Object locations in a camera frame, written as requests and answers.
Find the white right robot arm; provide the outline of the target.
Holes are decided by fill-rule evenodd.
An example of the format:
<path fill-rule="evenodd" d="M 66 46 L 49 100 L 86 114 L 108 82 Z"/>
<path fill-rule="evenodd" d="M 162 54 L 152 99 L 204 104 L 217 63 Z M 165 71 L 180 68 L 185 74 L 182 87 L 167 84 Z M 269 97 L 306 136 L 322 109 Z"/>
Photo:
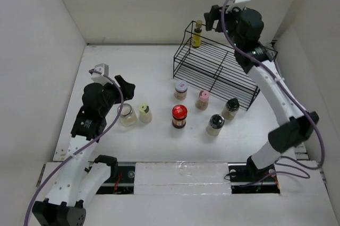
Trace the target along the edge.
<path fill-rule="evenodd" d="M 264 28 L 261 14 L 253 9 L 238 7 L 231 11 L 214 5 L 204 14 L 206 31 L 217 21 L 217 32 L 223 32 L 235 50 L 235 58 L 245 74 L 259 87 L 271 106 L 278 128 L 268 133 L 268 140 L 246 161 L 245 174 L 252 181 L 267 178 L 270 167 L 288 149 L 319 134 L 316 112 L 308 112 L 296 101 L 281 79 L 272 55 L 259 42 Z"/>

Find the white lid sauce jar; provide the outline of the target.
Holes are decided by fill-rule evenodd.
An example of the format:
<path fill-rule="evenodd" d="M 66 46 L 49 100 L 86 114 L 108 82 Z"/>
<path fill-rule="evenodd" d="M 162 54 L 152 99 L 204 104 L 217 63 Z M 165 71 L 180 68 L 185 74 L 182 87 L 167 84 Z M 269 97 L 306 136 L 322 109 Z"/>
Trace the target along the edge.
<path fill-rule="evenodd" d="M 187 95 L 188 83 L 185 80 L 178 80 L 175 84 L 174 96 L 178 100 L 184 100 Z"/>

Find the yellow lid spice shaker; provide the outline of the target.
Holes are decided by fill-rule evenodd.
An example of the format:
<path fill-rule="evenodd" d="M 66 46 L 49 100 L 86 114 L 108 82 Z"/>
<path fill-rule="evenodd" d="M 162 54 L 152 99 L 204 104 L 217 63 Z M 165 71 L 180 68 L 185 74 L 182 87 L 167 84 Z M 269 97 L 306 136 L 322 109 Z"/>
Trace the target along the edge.
<path fill-rule="evenodd" d="M 139 105 L 139 120 L 146 124 L 152 121 L 152 112 L 147 103 Z"/>

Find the clear glass jar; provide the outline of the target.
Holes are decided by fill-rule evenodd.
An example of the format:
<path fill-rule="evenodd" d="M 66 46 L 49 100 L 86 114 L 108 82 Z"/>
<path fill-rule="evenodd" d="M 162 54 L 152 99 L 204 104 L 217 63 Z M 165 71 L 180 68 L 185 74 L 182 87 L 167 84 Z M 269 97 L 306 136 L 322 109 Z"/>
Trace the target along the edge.
<path fill-rule="evenodd" d="M 119 114 L 119 120 L 122 126 L 129 127 L 137 123 L 137 116 L 130 104 L 124 103 L 119 105 L 117 113 Z"/>

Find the red lid sauce jar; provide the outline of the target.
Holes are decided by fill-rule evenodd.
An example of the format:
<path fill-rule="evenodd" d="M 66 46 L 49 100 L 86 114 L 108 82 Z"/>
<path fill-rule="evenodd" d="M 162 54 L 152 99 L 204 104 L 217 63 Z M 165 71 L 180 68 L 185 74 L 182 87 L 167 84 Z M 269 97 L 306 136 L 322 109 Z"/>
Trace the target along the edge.
<path fill-rule="evenodd" d="M 172 109 L 172 125 L 177 128 L 181 129 L 184 128 L 186 125 L 186 118 L 188 115 L 188 110 L 184 105 L 175 105 Z"/>

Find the yellow oil bottle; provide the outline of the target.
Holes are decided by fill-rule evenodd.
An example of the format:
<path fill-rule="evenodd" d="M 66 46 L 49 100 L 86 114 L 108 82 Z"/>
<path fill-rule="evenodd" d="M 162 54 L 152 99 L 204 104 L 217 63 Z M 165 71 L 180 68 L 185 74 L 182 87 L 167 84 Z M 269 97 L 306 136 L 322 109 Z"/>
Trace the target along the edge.
<path fill-rule="evenodd" d="M 202 32 L 202 21 L 197 20 L 195 23 L 195 28 L 192 36 L 192 47 L 193 48 L 198 48 L 201 43 L 201 32 Z"/>

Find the black flip lid shaker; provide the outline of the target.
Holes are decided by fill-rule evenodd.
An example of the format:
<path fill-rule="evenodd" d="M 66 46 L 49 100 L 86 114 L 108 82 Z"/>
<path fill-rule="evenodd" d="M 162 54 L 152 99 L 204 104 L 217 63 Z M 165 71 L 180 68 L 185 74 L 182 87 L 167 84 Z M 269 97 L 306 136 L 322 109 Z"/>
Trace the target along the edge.
<path fill-rule="evenodd" d="M 233 120 L 239 110 L 240 104 L 237 98 L 229 99 L 225 103 L 225 107 L 222 111 L 222 116 L 226 120 Z"/>

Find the black lid spice shaker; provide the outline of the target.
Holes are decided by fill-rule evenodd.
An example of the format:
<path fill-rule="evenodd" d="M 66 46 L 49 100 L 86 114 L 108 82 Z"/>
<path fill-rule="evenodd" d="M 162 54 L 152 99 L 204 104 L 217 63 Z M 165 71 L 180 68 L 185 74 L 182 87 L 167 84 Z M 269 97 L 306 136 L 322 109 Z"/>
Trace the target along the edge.
<path fill-rule="evenodd" d="M 214 114 L 211 116 L 209 120 L 206 131 L 211 136 L 217 136 L 219 135 L 224 124 L 225 124 L 224 117 L 220 114 Z"/>

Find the pink lid spice shaker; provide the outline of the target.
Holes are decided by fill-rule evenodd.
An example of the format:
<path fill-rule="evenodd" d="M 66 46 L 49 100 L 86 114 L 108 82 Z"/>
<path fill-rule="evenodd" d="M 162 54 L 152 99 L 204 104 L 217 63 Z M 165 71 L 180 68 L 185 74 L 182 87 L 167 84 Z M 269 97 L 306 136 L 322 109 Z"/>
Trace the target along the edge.
<path fill-rule="evenodd" d="M 201 90 L 198 95 L 198 99 L 195 103 L 196 108 L 200 110 L 206 110 L 209 104 L 210 93 L 207 90 Z"/>

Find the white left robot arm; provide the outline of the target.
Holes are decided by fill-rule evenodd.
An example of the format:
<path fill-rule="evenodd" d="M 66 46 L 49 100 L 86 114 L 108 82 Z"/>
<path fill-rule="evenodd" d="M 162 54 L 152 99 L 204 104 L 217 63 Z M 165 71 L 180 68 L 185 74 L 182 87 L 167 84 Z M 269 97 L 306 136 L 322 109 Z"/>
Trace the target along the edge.
<path fill-rule="evenodd" d="M 117 158 L 99 155 L 92 165 L 89 159 L 100 139 L 113 127 L 107 125 L 106 116 L 114 104 L 118 113 L 124 101 L 134 97 L 135 85 L 120 75 L 113 79 L 98 74 L 103 83 L 93 82 L 83 89 L 82 106 L 71 130 L 70 144 L 64 161 L 46 177 L 37 192 L 57 175 L 53 186 L 43 201 L 32 198 L 28 213 L 32 213 L 40 225 L 83 225 L 86 207 L 105 181 L 118 181 L 121 174 Z"/>

